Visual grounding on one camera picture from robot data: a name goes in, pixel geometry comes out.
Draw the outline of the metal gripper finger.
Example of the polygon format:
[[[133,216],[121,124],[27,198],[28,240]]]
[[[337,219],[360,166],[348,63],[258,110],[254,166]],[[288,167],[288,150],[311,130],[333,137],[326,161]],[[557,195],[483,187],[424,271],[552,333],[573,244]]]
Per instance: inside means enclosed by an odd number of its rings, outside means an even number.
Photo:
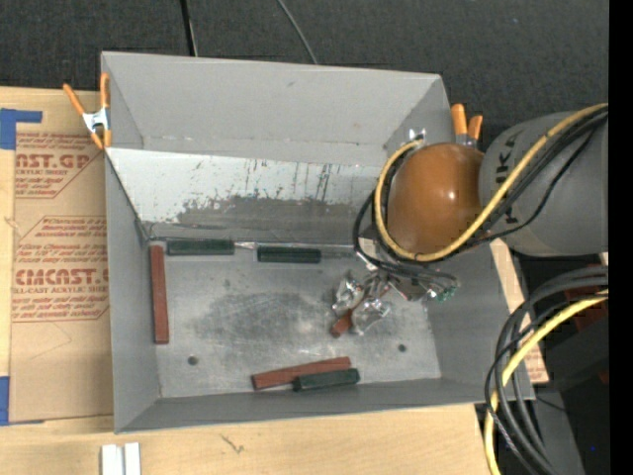
[[[335,314],[347,314],[353,311],[361,302],[365,293],[365,284],[351,274],[345,275],[340,281],[331,309]]]
[[[381,298],[366,298],[352,311],[352,331],[359,335],[365,334],[374,324],[383,320],[391,310],[391,304]]]

